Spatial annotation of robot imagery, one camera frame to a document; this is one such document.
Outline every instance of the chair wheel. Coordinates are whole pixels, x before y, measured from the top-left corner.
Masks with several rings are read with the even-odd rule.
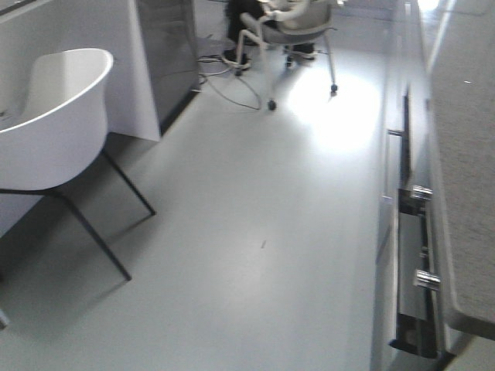
[[[275,111],[275,108],[277,108],[277,104],[275,103],[275,101],[273,99],[271,99],[269,102],[268,102],[268,109],[270,111]]]

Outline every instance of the floor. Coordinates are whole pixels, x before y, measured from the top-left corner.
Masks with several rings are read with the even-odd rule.
[[[205,53],[222,8],[196,0]],[[390,25],[334,25],[332,99],[324,55],[285,71],[273,49],[275,112],[205,83],[159,143],[110,136],[158,215],[103,159],[66,187],[132,281],[54,199],[2,238],[2,371],[369,369]],[[257,104],[232,74],[210,82]]]

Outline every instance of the sneaker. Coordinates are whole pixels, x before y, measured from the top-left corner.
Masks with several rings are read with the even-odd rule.
[[[224,50],[224,53],[221,56],[224,63],[232,66],[234,68],[240,67],[242,70],[247,70],[251,67],[251,63],[249,62],[248,56],[246,53],[242,53],[241,65],[237,65],[237,56],[235,53],[235,49],[232,50]]]
[[[291,53],[295,54],[296,56],[301,56],[305,60],[315,60],[315,56],[316,56],[315,47],[313,43],[294,45]]]

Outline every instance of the gray countertop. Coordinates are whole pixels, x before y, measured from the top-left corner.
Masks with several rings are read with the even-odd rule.
[[[450,327],[495,339],[495,2],[424,15],[432,188]]]

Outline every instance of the white chair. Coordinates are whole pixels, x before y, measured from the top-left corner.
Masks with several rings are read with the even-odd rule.
[[[288,56],[285,62],[287,67],[292,65],[292,46],[311,43],[323,36],[328,52],[328,64],[332,86],[331,94],[335,95],[338,89],[335,79],[335,69],[333,66],[332,50],[330,49],[328,31],[332,20],[333,2],[342,5],[343,0],[258,0],[264,11],[259,19],[253,18],[249,13],[241,15],[242,22],[246,29],[241,31],[237,44],[237,65],[241,64],[241,56],[244,51],[244,37],[248,37],[259,45],[261,58],[265,68],[265,76],[268,85],[269,99],[268,109],[274,110],[275,88],[273,79],[268,67],[266,49],[268,44],[289,46]],[[266,25],[268,21],[276,21],[276,28]],[[236,75],[242,74],[241,68],[236,69]]]
[[[100,235],[57,188],[102,153],[149,212],[155,214],[103,151],[108,134],[104,88],[112,65],[112,55],[102,49],[67,50],[35,61],[19,124],[0,131],[0,193],[61,199],[130,281],[131,275]]]

